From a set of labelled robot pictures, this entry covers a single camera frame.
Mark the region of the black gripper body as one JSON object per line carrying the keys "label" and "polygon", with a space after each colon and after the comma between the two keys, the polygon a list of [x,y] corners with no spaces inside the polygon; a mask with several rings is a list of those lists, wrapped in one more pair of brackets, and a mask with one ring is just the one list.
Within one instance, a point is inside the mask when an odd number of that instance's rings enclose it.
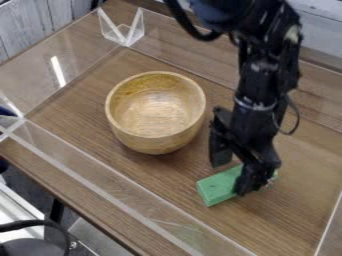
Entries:
{"label": "black gripper body", "polygon": [[217,118],[225,127],[225,138],[232,155],[236,155],[239,159],[258,158],[276,161],[279,168],[280,159],[272,144],[278,133],[274,124],[276,108],[278,100],[256,103],[235,97],[232,110],[223,106],[213,107],[212,119]]}

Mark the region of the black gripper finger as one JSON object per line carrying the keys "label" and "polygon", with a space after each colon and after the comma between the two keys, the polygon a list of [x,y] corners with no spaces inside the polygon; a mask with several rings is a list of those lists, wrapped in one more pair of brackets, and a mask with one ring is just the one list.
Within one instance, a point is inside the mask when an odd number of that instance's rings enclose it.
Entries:
{"label": "black gripper finger", "polygon": [[208,156],[213,168],[228,164],[232,160],[232,151],[225,138],[225,127],[213,118],[209,123]]}
{"label": "black gripper finger", "polygon": [[276,176],[278,162],[258,158],[240,158],[233,181],[233,192],[239,197],[259,191]]}

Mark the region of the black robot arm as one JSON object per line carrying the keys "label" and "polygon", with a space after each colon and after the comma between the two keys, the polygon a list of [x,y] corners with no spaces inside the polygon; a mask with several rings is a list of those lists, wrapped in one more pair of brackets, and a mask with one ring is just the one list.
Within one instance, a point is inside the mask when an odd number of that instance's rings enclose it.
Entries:
{"label": "black robot arm", "polygon": [[200,38],[211,40],[227,34],[239,49],[233,108],[213,108],[209,160],[215,167],[232,157],[241,160],[232,193],[243,196],[266,186],[282,165],[274,137],[282,132],[286,110],[295,106],[288,93],[300,77],[300,18],[286,0],[189,2],[211,30]]}

